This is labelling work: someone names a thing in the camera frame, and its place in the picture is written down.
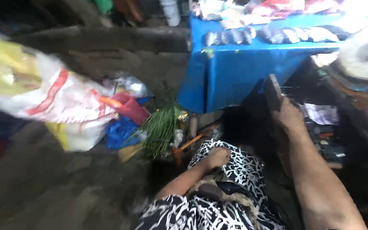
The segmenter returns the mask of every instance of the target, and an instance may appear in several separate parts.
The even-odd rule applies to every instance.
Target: market stall
[[[223,32],[227,28],[223,26],[222,21],[202,20],[191,15],[191,59],[178,101],[186,109],[202,113],[238,106],[269,74],[275,74],[279,83],[283,84],[303,60],[317,53],[336,51],[343,42],[300,41],[292,44],[284,44],[286,42],[270,44],[259,34],[264,26],[280,30],[292,27],[313,28],[321,25],[345,27],[351,24],[353,27],[354,24],[359,28],[368,23],[367,17],[358,17],[355,20],[352,16],[339,13],[289,15],[286,18],[269,20],[268,24],[257,22],[258,24],[250,25],[249,27],[258,33],[250,44],[249,42],[237,44],[229,34],[229,31],[233,30],[242,31],[247,26],[245,25],[225,32],[228,33],[229,43],[207,45],[205,39],[208,32]],[[262,92],[259,84],[257,87],[258,92]]]

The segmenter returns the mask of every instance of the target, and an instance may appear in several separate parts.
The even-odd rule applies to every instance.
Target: green vegetable
[[[154,112],[143,122],[142,129],[147,131],[143,148],[152,156],[164,154],[167,151],[177,128],[177,118],[180,113],[176,102],[170,102]]]

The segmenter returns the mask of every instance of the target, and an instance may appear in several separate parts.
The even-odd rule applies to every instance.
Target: orange item
[[[99,97],[98,100],[115,108],[123,106],[122,103],[107,97]]]

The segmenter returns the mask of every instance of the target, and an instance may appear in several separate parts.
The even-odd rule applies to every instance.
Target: yellow bag
[[[0,96],[13,96],[40,87],[36,52],[0,40]]]

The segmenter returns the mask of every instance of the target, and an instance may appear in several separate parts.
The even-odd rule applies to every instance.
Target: blue table
[[[297,15],[272,21],[269,25],[273,28],[313,27],[334,24],[340,18]],[[224,29],[217,21],[201,21],[192,15],[190,25],[193,49],[178,102],[189,111],[198,113],[239,106],[254,86],[269,74],[275,74],[282,85],[310,55],[334,52],[343,42],[272,45],[256,37],[251,45],[205,47],[204,34]]]

